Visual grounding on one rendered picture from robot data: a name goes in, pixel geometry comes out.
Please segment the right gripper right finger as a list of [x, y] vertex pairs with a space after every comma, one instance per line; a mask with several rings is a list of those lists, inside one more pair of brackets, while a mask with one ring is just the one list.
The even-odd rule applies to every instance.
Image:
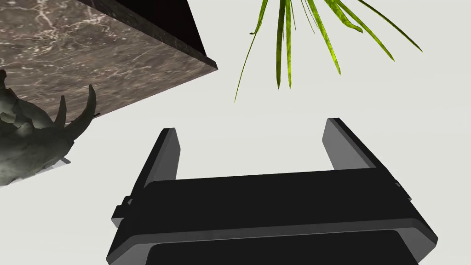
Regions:
[[385, 166], [340, 118], [328, 118], [322, 144], [335, 170], [381, 168]]

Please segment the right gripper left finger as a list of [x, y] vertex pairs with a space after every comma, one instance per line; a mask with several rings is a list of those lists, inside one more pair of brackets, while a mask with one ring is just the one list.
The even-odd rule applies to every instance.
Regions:
[[176, 179], [180, 144], [175, 128], [162, 129], [131, 191], [136, 196], [155, 181]]

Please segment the green leafy plant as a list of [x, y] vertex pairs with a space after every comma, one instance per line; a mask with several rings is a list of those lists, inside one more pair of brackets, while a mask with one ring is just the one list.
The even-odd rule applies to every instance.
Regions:
[[[323, 41], [327, 46], [331, 59], [335, 65], [335, 68], [339, 75], [342, 75], [342, 71], [332, 46], [332, 43], [329, 39], [325, 26], [323, 24], [322, 18], [318, 12], [316, 4], [314, 0], [299, 0], [301, 6], [303, 8], [304, 15], [306, 20], [310, 26], [310, 29], [313, 34], [315, 34], [314, 26], [316, 26], [317, 30], [321, 34]], [[363, 20], [361, 20], [344, 2], [343, 0], [323, 0], [329, 6], [331, 11], [334, 13], [336, 18], [348, 28], [354, 29], [359, 33], [366, 32], [374, 41], [375, 43], [381, 48], [382, 51], [393, 61], [394, 59], [391, 52], [388, 50], [386, 45], [379, 39], [379, 37], [371, 30], [369, 26], [365, 24]], [[384, 14], [379, 12], [376, 8], [368, 4], [365, 0], [356, 0], [384, 21], [386, 21], [390, 26], [392, 26], [401, 36], [407, 39], [418, 51], [424, 53], [424, 51], [420, 48], [420, 46], [411, 38], [409, 37], [403, 30], [401, 30], [393, 21], [391, 21], [388, 17]], [[244, 74], [244, 70], [246, 69], [246, 64], [249, 59], [250, 53], [253, 49], [253, 45], [257, 38], [257, 35], [261, 29], [261, 26], [264, 21], [264, 17], [266, 14], [266, 9], [268, 6], [269, 0], [262, 0], [257, 23], [253, 32], [249, 33], [252, 37], [249, 49], [247, 51], [246, 57], [244, 58], [244, 62], [242, 65], [242, 69], [240, 71], [239, 79], [237, 82], [237, 87], [235, 89], [235, 95], [233, 102], [235, 103], [237, 100], [237, 96], [239, 94], [239, 89], [242, 81], [242, 77]], [[354, 24], [348, 17], [352, 18], [357, 24]], [[282, 63], [282, 53], [283, 47], [286, 52], [286, 62], [287, 62], [287, 80], [288, 80], [288, 87], [289, 89], [292, 88], [292, 26], [294, 30], [297, 30], [295, 14], [293, 11], [293, 0], [279, 0], [279, 7], [278, 7], [278, 15], [277, 15], [277, 24], [276, 24], [276, 49], [275, 49], [275, 70], [276, 70], [276, 86], [277, 89], [280, 88], [281, 85], [281, 63]]]

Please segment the brown marble table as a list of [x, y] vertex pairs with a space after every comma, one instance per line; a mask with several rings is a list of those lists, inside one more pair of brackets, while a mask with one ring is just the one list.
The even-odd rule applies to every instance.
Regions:
[[88, 87], [102, 115], [217, 70], [188, 0], [0, 0], [6, 86], [67, 122]]

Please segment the grey rhinoceros figurine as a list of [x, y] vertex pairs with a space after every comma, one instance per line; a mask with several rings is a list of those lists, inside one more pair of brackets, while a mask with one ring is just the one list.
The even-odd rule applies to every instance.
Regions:
[[67, 107], [61, 96], [56, 119], [6, 88], [0, 69], [0, 186], [26, 179], [64, 158], [95, 116], [96, 93], [89, 86], [86, 107], [66, 125]]

